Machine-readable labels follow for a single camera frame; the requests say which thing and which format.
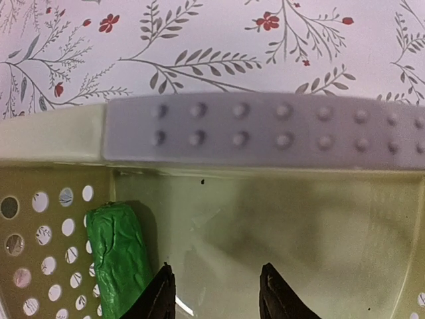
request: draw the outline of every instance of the red flower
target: red flower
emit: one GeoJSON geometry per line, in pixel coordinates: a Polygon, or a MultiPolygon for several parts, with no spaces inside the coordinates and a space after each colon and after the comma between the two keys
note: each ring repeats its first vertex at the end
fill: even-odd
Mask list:
{"type": "Polygon", "coordinates": [[[264,13],[263,18],[257,19],[256,23],[258,26],[262,25],[264,30],[270,31],[271,29],[277,29],[279,27],[279,18],[272,15],[270,12],[264,13]]]}
{"type": "Polygon", "coordinates": [[[354,23],[354,20],[351,17],[345,17],[345,18],[343,18],[343,23],[345,25],[352,25],[354,23]]]}
{"type": "Polygon", "coordinates": [[[106,33],[109,33],[112,31],[112,25],[118,22],[120,19],[119,15],[116,15],[115,17],[110,13],[105,19],[102,20],[100,23],[99,32],[104,32],[106,30],[106,33]]]}
{"type": "Polygon", "coordinates": [[[54,96],[57,97],[57,98],[60,98],[60,96],[64,92],[64,87],[62,86],[62,84],[63,84],[63,82],[59,82],[54,87],[54,96]]]}
{"type": "Polygon", "coordinates": [[[92,23],[92,21],[90,19],[86,19],[84,20],[84,22],[82,23],[83,27],[87,27],[88,25],[90,25],[90,23],[92,23]]]}

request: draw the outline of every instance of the green object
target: green object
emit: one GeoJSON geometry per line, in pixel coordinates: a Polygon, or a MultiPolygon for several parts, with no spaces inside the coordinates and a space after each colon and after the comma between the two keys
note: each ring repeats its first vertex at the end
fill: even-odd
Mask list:
{"type": "Polygon", "coordinates": [[[125,203],[89,211],[86,222],[103,318],[118,319],[153,278],[140,224],[125,203]]]}

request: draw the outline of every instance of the floral tablecloth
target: floral tablecloth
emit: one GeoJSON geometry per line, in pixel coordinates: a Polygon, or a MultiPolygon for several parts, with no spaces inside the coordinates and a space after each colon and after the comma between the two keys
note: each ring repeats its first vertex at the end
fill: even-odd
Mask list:
{"type": "Polygon", "coordinates": [[[421,104],[424,18],[420,0],[0,0],[1,118],[204,91],[421,104]]]}

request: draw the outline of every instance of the plastic basket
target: plastic basket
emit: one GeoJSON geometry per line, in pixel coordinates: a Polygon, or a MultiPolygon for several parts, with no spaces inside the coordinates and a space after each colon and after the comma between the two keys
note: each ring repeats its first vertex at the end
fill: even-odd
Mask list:
{"type": "Polygon", "coordinates": [[[424,112],[364,100],[208,94],[113,101],[3,122],[0,317],[101,316],[84,216],[107,201],[127,201],[154,270],[165,261],[173,267],[178,318],[258,318],[258,277],[267,262],[323,319],[420,318],[424,112]],[[249,114],[240,118],[234,101],[248,97],[249,114]],[[206,120],[214,110],[197,117],[193,108],[205,111],[217,100],[223,121],[206,120]],[[305,126],[267,117],[283,114],[282,101],[285,110],[300,105],[291,116],[305,126]],[[320,118],[329,114],[323,105],[333,111],[330,122],[320,118]],[[359,109],[367,123],[356,120],[359,109]],[[270,125],[250,120],[251,113],[270,125]],[[166,116],[181,133],[174,122],[163,124],[166,116]],[[395,118],[394,128],[388,119],[395,118]],[[190,135],[199,130],[207,133],[201,143],[190,135]],[[158,139],[158,131],[167,139],[158,139]],[[237,143],[241,131],[252,144],[237,143]],[[273,140],[268,153],[259,152],[256,136],[269,131],[290,132],[293,144],[282,149],[273,140]],[[226,134],[238,151],[226,149],[226,134]],[[327,134],[335,143],[324,150],[327,134]],[[221,140],[210,145],[214,138],[221,140]],[[370,142],[368,153],[359,138],[370,142]],[[251,146],[252,153],[244,150],[251,146]],[[292,146],[296,154],[288,153],[292,146]],[[276,149],[288,155],[276,158],[276,149]]]}

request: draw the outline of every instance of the round hole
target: round hole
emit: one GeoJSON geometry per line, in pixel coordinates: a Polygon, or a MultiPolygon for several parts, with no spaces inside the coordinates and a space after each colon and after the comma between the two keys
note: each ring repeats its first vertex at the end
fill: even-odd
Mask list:
{"type": "Polygon", "coordinates": [[[62,234],[71,236],[75,231],[75,222],[71,218],[65,219],[62,223],[62,234]]]}
{"type": "Polygon", "coordinates": [[[74,193],[72,192],[71,188],[67,187],[60,191],[59,203],[63,207],[71,206],[72,201],[74,201],[74,193]]]}
{"type": "Polygon", "coordinates": [[[53,257],[46,257],[41,263],[41,271],[45,275],[50,275],[56,270],[56,259],[53,257]]]}
{"type": "Polygon", "coordinates": [[[50,299],[50,301],[57,301],[61,295],[62,295],[62,287],[59,286],[58,284],[54,284],[48,290],[48,298],[50,299]]]}
{"type": "Polygon", "coordinates": [[[6,240],[6,251],[12,256],[19,256],[24,249],[24,238],[18,234],[9,236],[6,240]]]}
{"type": "Polygon", "coordinates": [[[39,308],[40,303],[36,298],[29,298],[24,302],[23,310],[27,316],[34,316],[39,308]]]}
{"type": "Polygon", "coordinates": [[[48,196],[45,192],[40,191],[33,196],[33,209],[37,213],[42,213],[48,207],[48,196]]]}
{"type": "Polygon", "coordinates": [[[31,282],[31,272],[26,268],[19,268],[13,275],[13,282],[16,287],[25,288],[31,282]]]}
{"type": "Polygon", "coordinates": [[[86,251],[87,253],[91,254],[92,253],[92,246],[90,244],[90,241],[87,241],[86,243],[86,251]]]}
{"type": "Polygon", "coordinates": [[[74,274],[71,276],[70,279],[70,285],[72,288],[77,288],[81,285],[82,282],[82,275],[79,272],[74,272],[74,274]]]}
{"type": "Polygon", "coordinates": [[[77,310],[84,309],[86,304],[87,304],[87,298],[84,295],[79,296],[77,300],[75,300],[75,308],[77,308],[77,310]]]}
{"type": "Polygon", "coordinates": [[[67,309],[60,309],[57,313],[56,313],[56,319],[68,319],[69,313],[67,311],[67,309]]]}
{"type": "Polygon", "coordinates": [[[93,199],[94,196],[94,190],[93,187],[90,185],[87,185],[83,190],[82,190],[82,198],[85,201],[91,201],[93,199]]]}
{"type": "Polygon", "coordinates": [[[52,230],[49,226],[40,226],[39,229],[37,229],[37,232],[35,233],[35,237],[37,238],[37,241],[40,245],[47,245],[50,240],[52,240],[52,230]]]}
{"type": "Polygon", "coordinates": [[[18,213],[19,204],[14,197],[6,197],[1,201],[0,210],[7,219],[13,218],[18,213]]]}
{"type": "Polygon", "coordinates": [[[94,272],[94,263],[92,263],[92,264],[90,265],[90,268],[88,269],[88,274],[89,274],[91,277],[94,277],[94,276],[96,275],[96,273],[94,272]]]}
{"type": "Polygon", "coordinates": [[[94,298],[99,298],[100,297],[100,291],[99,291],[99,286],[98,284],[96,284],[93,288],[93,297],[94,298]]]}
{"type": "Polygon", "coordinates": [[[65,259],[68,264],[73,264],[78,258],[78,249],[70,247],[65,253],[65,259]]]}
{"type": "Polygon", "coordinates": [[[101,304],[98,307],[98,316],[102,317],[102,305],[101,304]]]}

